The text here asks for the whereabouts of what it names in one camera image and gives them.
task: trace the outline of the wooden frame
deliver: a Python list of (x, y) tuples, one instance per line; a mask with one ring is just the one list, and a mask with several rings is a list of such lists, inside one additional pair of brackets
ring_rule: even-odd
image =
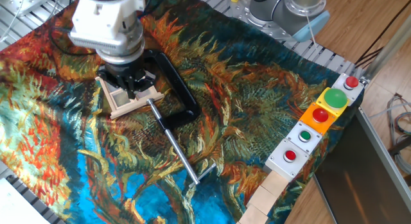
[(112, 111), (110, 116), (111, 119), (115, 119), (138, 108), (146, 106), (148, 99), (154, 99), (154, 101), (157, 101), (164, 98), (164, 94), (157, 92), (155, 87), (151, 86), (144, 92), (138, 92), (135, 99), (129, 99), (127, 93), (123, 89), (117, 89), (107, 84), (100, 77), (96, 77), (96, 80), (100, 82), (100, 85), (104, 90), (105, 97), (109, 102)]

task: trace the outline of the green button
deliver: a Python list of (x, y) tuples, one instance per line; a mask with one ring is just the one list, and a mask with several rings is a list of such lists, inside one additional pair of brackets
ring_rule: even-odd
[(340, 89), (329, 89), (325, 95), (324, 100), (333, 108), (342, 108), (347, 104), (347, 96)]
[(300, 133), (301, 138), (303, 138), (304, 140), (308, 141), (311, 138), (311, 134), (307, 131), (302, 131)]

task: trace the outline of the red button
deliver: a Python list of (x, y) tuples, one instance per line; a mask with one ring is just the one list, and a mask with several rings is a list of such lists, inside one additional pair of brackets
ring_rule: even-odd
[(345, 85), (344, 86), (348, 86), (349, 89), (353, 89), (355, 87), (358, 86), (358, 80), (357, 78), (355, 78), (354, 76), (349, 76), (346, 80), (345, 80)]
[(328, 120), (328, 112), (323, 108), (317, 108), (313, 112), (314, 121), (323, 123)]
[(297, 157), (297, 156), (295, 155), (294, 151), (292, 151), (292, 150), (288, 150), (288, 151), (286, 151), (285, 154), (284, 154), (284, 159), (285, 159), (287, 162), (293, 162), (296, 157)]

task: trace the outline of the large green button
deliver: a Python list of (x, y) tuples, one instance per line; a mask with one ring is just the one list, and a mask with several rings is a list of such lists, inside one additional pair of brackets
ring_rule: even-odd
[(329, 89), (325, 95), (324, 100), (333, 108), (342, 108), (347, 104), (347, 96), (340, 89)]

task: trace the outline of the metal rod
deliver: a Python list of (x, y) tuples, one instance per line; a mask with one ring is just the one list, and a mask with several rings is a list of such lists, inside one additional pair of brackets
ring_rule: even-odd
[[(198, 179), (201, 180), (201, 178), (204, 178), (204, 176), (205, 176), (206, 174), (210, 173), (211, 170), (213, 170), (215, 167), (217, 167), (217, 164), (213, 163), (210, 168), (206, 169), (206, 170), (204, 171), (204, 173), (202, 173), (202, 174), (198, 177)], [(189, 187), (189, 188), (192, 188), (194, 185), (195, 185), (195, 184), (194, 184), (194, 182), (193, 182), (193, 183), (191, 183), (188, 187)]]
[(364, 77), (372, 80), (381, 68), (394, 56), (395, 53), (403, 46), (411, 36), (411, 15), (406, 19), (403, 25), (397, 30), (395, 35), (390, 39), (387, 45), (381, 50), (379, 55), (365, 71)]
[[(147, 100), (147, 104), (149, 104), (152, 108), (152, 111), (154, 113), (155, 118), (161, 122), (161, 114), (159, 112), (159, 110), (157, 109), (157, 107), (154, 104), (154, 100), (153, 99), (148, 99)], [(191, 167), (190, 163), (188, 162), (186, 156), (184, 155), (184, 153), (182, 152), (178, 142), (175, 140), (172, 132), (165, 128), (164, 129), (164, 133), (166, 134), (168, 140), (170, 140), (171, 145), (174, 147), (174, 150), (177, 152), (177, 155), (180, 157), (180, 160), (182, 161), (184, 167), (186, 168), (188, 175), (190, 175), (191, 179), (193, 179), (194, 183), (196, 185), (198, 185), (200, 183), (199, 179), (197, 178), (197, 175), (195, 174), (193, 168)]]

